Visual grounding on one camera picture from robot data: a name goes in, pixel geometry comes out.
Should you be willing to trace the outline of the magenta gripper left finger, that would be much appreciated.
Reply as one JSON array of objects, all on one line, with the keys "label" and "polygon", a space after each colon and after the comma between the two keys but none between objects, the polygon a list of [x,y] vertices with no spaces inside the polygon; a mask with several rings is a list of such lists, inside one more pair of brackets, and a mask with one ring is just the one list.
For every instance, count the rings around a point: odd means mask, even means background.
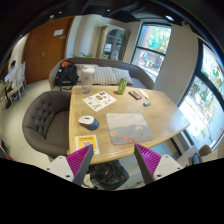
[{"label": "magenta gripper left finger", "polygon": [[81,186],[93,155],[93,145],[90,144],[67,157],[58,156],[46,167],[46,170]]}]

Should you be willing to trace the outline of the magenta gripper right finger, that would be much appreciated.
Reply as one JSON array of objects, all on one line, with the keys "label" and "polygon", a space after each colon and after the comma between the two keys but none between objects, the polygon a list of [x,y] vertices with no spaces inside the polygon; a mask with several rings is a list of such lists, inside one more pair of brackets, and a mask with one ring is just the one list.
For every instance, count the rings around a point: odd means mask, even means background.
[{"label": "magenta gripper right finger", "polygon": [[171,156],[160,156],[156,152],[136,144],[134,154],[145,184],[150,184],[182,169]]}]

